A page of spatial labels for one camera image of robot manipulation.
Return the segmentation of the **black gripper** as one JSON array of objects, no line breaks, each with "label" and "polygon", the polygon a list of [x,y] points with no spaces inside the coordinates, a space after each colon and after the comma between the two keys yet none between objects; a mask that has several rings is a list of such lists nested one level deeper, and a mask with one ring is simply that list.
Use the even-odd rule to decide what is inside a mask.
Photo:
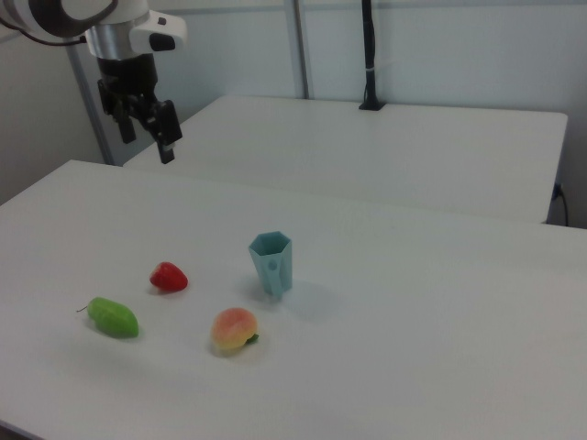
[{"label": "black gripper", "polygon": [[143,54],[125,60],[97,59],[101,79],[98,90],[104,112],[119,117],[119,131],[125,144],[136,140],[130,117],[148,123],[162,164],[175,159],[175,143],[183,137],[171,100],[158,102],[154,89],[158,81],[154,56]]}]

